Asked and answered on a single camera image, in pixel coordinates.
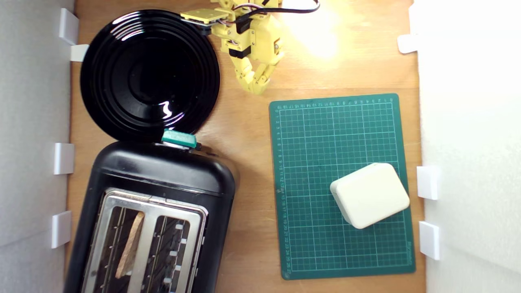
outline white box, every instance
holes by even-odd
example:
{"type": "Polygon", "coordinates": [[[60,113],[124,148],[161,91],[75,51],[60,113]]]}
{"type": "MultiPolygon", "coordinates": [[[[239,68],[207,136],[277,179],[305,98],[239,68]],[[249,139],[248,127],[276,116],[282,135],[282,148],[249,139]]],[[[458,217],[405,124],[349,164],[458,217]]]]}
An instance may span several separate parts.
{"type": "Polygon", "coordinates": [[[344,219],[363,229],[409,206],[409,196],[387,163],[374,163],[344,176],[330,186],[344,219]]]}

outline white wall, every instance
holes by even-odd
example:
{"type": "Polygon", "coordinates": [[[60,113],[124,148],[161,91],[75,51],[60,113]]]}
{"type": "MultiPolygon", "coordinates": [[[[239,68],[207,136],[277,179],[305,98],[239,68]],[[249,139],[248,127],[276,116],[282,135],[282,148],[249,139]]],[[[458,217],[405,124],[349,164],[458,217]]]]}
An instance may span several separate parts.
{"type": "Polygon", "coordinates": [[[60,8],[73,0],[0,0],[0,292],[60,292],[63,247],[51,217],[66,208],[54,143],[69,140],[69,46],[60,8]]]}
{"type": "Polygon", "coordinates": [[[428,293],[521,292],[518,1],[417,0],[421,146],[441,168],[428,293]]]}

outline wire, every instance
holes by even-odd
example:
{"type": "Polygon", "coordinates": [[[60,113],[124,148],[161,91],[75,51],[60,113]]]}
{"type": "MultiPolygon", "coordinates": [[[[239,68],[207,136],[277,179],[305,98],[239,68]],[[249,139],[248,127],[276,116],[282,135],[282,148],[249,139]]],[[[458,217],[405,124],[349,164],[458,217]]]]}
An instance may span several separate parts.
{"type": "Polygon", "coordinates": [[[234,7],[232,10],[236,10],[236,9],[239,9],[241,7],[255,7],[257,9],[262,9],[264,8],[263,6],[261,5],[258,5],[258,4],[253,4],[253,3],[243,3],[243,4],[239,4],[237,5],[236,7],[234,7]]]}
{"type": "Polygon", "coordinates": [[[225,26],[231,26],[233,25],[233,22],[229,22],[229,21],[225,21],[225,20],[220,20],[220,19],[217,19],[217,21],[222,24],[222,25],[225,25],[225,26]]]}
{"type": "Polygon", "coordinates": [[[291,8],[279,8],[279,7],[275,7],[275,8],[259,8],[259,9],[253,10],[251,12],[248,12],[247,14],[244,14],[244,15],[240,16],[234,22],[238,23],[238,22],[246,21],[248,18],[250,18],[250,16],[255,15],[255,14],[259,14],[259,13],[269,13],[269,12],[301,13],[301,14],[312,13],[312,12],[317,11],[320,8],[320,2],[318,0],[314,0],[314,1],[317,4],[317,6],[314,7],[314,8],[311,8],[311,9],[291,9],[291,8]]]}

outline white block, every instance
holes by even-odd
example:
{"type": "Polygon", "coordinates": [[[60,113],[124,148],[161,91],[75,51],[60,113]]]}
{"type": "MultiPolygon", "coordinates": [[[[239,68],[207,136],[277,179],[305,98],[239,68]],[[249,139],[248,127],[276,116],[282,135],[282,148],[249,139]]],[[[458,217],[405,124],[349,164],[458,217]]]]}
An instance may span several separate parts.
{"type": "Polygon", "coordinates": [[[363,229],[409,206],[409,196],[387,163],[374,163],[344,176],[330,186],[344,219],[363,229]]]}
{"type": "Polygon", "coordinates": [[[420,251],[426,256],[440,260],[440,228],[420,221],[420,251]]]}
{"type": "Polygon", "coordinates": [[[54,145],[54,175],[71,174],[74,172],[74,144],[55,143],[54,145]]]}
{"type": "Polygon", "coordinates": [[[70,241],[71,227],[71,211],[66,211],[53,216],[51,248],[58,248],[70,241]]]}
{"type": "Polygon", "coordinates": [[[418,50],[418,36],[413,34],[403,34],[398,36],[398,50],[402,54],[415,52],[418,50]]]}
{"type": "Polygon", "coordinates": [[[424,199],[437,200],[440,171],[434,166],[419,166],[416,168],[418,196],[424,199]]]}
{"type": "Polygon", "coordinates": [[[73,62],[83,62],[83,59],[85,59],[85,54],[87,53],[88,49],[89,45],[87,44],[71,46],[70,60],[73,62]]]}
{"type": "Polygon", "coordinates": [[[66,41],[69,45],[78,43],[78,29],[80,20],[65,8],[60,13],[59,37],[66,41]]]}

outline toaster slot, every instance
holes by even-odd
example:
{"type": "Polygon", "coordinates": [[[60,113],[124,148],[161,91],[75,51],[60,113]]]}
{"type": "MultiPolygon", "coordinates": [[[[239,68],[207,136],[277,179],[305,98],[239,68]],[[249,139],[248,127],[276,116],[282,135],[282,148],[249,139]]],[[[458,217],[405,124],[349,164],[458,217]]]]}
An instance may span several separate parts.
{"type": "Polygon", "coordinates": [[[194,205],[108,192],[83,292],[190,292],[206,217],[194,205]]]}

